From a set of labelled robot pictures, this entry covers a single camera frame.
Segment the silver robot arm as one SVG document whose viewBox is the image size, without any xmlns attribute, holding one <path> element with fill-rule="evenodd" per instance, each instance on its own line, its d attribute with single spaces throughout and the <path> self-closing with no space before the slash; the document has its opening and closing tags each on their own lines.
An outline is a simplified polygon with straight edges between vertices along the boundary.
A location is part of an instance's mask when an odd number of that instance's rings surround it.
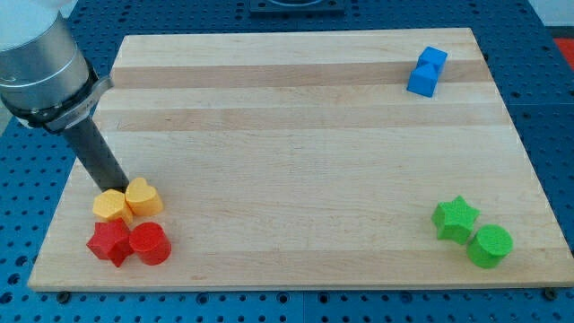
<svg viewBox="0 0 574 323">
<path fill-rule="evenodd" d="M 1 102 L 27 127 L 74 127 L 113 87 L 95 72 L 68 28 L 74 4 L 1 0 Z"/>
</svg>

